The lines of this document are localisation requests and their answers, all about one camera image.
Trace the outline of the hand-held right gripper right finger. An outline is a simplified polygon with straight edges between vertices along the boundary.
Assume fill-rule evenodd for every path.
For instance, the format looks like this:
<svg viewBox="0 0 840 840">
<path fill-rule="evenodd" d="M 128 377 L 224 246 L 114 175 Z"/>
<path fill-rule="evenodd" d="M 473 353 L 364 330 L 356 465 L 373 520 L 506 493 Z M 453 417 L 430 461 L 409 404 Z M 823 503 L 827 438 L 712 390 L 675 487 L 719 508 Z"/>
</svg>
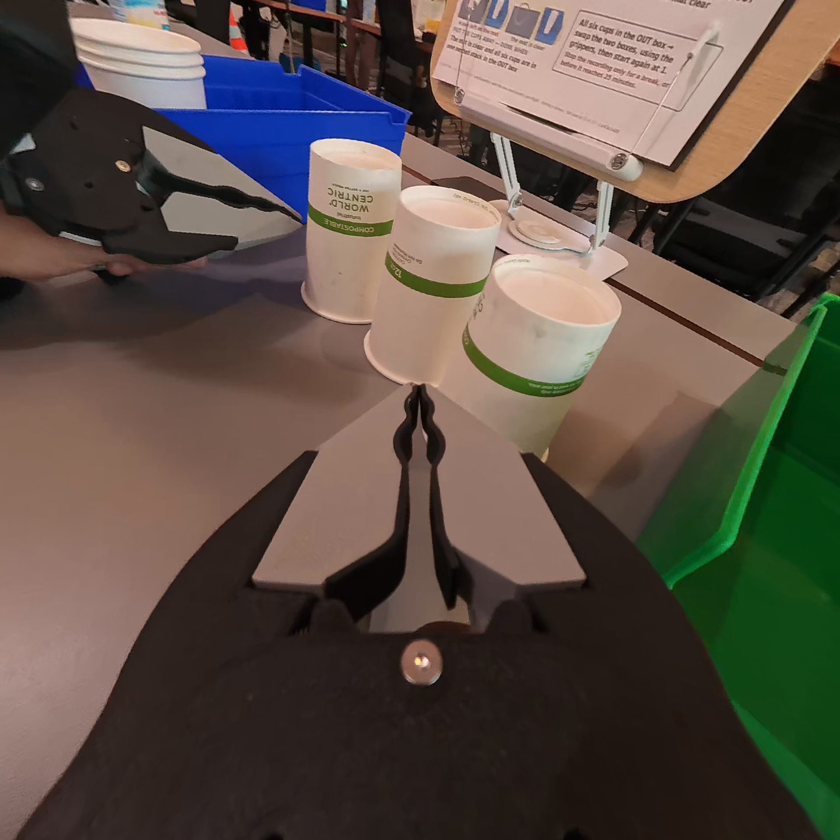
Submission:
<svg viewBox="0 0 840 840">
<path fill-rule="evenodd" d="M 444 602 L 470 618 L 586 580 L 516 445 L 431 385 L 418 388 L 431 467 L 429 517 Z"/>
</svg>

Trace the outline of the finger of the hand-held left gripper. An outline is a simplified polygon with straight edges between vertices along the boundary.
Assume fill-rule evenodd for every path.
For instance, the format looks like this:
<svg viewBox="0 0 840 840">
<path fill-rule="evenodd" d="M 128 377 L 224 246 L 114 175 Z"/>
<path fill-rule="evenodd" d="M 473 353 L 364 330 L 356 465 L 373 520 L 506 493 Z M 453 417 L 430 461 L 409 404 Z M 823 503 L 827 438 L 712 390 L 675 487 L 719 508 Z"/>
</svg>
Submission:
<svg viewBox="0 0 840 840">
<path fill-rule="evenodd" d="M 301 216 L 220 154 L 143 128 L 138 176 L 168 225 L 301 225 Z"/>
<path fill-rule="evenodd" d="M 279 204 L 283 212 L 235 208 L 210 197 L 174 193 L 163 204 L 163 218 L 175 233 L 236 237 L 236 250 L 263 245 L 303 227 L 293 208 L 273 193 L 257 192 L 256 197 Z"/>
</svg>

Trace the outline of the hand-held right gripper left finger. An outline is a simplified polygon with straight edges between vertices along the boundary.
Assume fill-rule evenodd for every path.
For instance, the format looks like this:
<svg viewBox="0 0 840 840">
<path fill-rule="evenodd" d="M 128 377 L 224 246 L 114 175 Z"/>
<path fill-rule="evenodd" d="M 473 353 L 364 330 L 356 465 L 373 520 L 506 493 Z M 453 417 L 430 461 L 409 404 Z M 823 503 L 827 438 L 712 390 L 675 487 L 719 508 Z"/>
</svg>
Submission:
<svg viewBox="0 0 840 840">
<path fill-rule="evenodd" d="M 355 620 L 402 581 L 417 388 L 405 385 L 323 443 L 257 565 L 256 588 L 344 604 Z"/>
</svg>

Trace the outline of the blue plastic bin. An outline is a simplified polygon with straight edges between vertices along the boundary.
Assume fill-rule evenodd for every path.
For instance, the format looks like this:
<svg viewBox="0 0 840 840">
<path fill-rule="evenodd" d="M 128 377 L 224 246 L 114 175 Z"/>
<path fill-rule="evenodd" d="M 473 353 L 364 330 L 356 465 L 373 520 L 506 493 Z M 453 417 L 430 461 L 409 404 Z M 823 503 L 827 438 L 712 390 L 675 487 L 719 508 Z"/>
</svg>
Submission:
<svg viewBox="0 0 840 840">
<path fill-rule="evenodd" d="M 195 70 L 117 67 L 163 78 L 193 77 L 203 70 L 205 110 L 148 109 L 210 145 L 300 214 L 303 225 L 308 221 L 312 142 L 358 140 L 395 154 L 402 147 L 408 112 L 338 80 L 306 67 L 289 75 L 265 61 L 203 58 L 203 66 Z M 38 117 L 28 132 L 32 133 L 71 89 L 83 88 L 72 70 L 61 78 L 61 87 L 61 93 L 49 96 L 49 111 Z"/>
</svg>

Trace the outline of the person's left hand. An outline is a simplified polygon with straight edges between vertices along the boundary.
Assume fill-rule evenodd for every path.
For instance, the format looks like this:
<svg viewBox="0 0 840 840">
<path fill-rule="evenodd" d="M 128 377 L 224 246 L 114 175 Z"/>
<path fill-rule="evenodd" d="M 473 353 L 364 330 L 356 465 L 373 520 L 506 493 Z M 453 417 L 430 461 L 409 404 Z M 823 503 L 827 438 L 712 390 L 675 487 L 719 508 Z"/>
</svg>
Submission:
<svg viewBox="0 0 840 840">
<path fill-rule="evenodd" d="M 52 237 L 30 219 L 1 208 L 1 277 L 46 281 L 97 268 L 128 277 L 157 266 L 130 255 L 109 255 L 99 246 Z"/>
</svg>

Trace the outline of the black flat pad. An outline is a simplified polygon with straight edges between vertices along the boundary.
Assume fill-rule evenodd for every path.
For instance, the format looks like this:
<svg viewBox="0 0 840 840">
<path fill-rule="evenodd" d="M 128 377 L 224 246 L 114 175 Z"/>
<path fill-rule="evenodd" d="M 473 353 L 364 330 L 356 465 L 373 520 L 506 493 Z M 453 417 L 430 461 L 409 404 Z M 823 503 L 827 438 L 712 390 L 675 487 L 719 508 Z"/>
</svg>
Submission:
<svg viewBox="0 0 840 840">
<path fill-rule="evenodd" d="M 457 192 L 470 194 L 486 202 L 502 201 L 507 204 L 507 195 L 495 187 L 478 181 L 470 176 L 454 176 L 437 178 L 432 180 L 431 185 L 442 186 Z"/>
</svg>

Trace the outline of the black office chair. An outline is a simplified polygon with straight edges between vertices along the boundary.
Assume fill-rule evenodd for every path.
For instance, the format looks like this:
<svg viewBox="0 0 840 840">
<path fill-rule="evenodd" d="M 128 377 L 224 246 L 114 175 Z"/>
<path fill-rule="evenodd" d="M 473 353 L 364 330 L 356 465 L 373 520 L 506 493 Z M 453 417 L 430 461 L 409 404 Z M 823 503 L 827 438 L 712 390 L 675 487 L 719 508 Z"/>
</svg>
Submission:
<svg viewBox="0 0 840 840">
<path fill-rule="evenodd" d="M 444 111 L 434 99 L 428 82 L 430 58 L 420 49 L 413 26 L 410 1 L 377 1 L 381 27 L 379 93 L 409 111 L 408 125 L 415 135 L 423 131 L 438 146 Z"/>
</svg>

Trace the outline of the green plastic bin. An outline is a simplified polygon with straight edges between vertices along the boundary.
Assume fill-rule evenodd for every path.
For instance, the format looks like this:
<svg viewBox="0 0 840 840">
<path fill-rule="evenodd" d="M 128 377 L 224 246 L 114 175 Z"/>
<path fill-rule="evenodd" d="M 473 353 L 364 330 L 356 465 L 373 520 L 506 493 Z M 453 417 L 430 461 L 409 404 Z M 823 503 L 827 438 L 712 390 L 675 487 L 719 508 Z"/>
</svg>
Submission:
<svg viewBox="0 0 840 840">
<path fill-rule="evenodd" d="M 839 300 L 711 416 L 637 540 L 744 727 L 839 837 Z"/>
</svg>

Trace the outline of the white board stand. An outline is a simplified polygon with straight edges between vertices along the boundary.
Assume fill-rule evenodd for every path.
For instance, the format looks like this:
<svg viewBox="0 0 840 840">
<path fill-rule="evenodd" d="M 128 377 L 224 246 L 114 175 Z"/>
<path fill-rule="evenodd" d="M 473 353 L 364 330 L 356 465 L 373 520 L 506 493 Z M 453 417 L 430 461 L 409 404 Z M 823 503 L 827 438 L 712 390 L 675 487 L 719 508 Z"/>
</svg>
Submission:
<svg viewBox="0 0 840 840">
<path fill-rule="evenodd" d="M 492 101 L 458 86 L 454 95 L 460 114 L 490 131 L 505 186 L 507 207 L 498 246 L 512 253 L 519 247 L 534 255 L 560 259 L 594 280 L 605 281 L 628 267 L 628 259 L 606 246 L 616 182 L 635 182 L 643 163 L 634 155 L 580 133 L 550 126 L 510 106 Z M 523 203 L 511 143 L 544 156 L 560 154 L 569 166 L 592 169 L 599 176 L 594 232 L 585 237 L 561 223 L 540 215 Z"/>
</svg>

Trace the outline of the printed instruction sheet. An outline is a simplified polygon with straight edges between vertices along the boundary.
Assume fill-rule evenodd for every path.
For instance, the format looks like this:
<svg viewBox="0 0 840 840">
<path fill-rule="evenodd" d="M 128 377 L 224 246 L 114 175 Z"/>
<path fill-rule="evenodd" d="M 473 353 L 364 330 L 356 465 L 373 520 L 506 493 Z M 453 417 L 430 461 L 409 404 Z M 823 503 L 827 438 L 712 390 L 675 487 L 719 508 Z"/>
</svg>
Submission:
<svg viewBox="0 0 840 840">
<path fill-rule="evenodd" d="M 434 79 L 672 170 L 791 6 L 457 2 Z"/>
</svg>

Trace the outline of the wooden instruction board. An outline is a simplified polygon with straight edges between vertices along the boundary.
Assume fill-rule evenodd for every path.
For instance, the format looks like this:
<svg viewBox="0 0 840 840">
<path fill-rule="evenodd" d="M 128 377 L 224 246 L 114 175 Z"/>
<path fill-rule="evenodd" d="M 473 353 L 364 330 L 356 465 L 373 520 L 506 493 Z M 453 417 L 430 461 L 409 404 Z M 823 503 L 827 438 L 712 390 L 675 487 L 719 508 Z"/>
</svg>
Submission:
<svg viewBox="0 0 840 840">
<path fill-rule="evenodd" d="M 448 35 L 456 5 L 446 3 L 434 46 L 432 85 L 437 102 L 447 112 L 468 120 L 455 105 L 455 88 L 434 79 L 443 48 L 438 36 Z M 792 2 L 683 161 L 670 170 L 637 157 L 644 165 L 640 177 L 631 183 L 616 182 L 615 186 L 652 203 L 677 203 L 722 182 L 744 162 L 832 51 L 838 41 L 838 13 L 838 2 Z M 571 162 L 560 154 L 549 153 L 546 157 L 564 165 Z"/>
</svg>

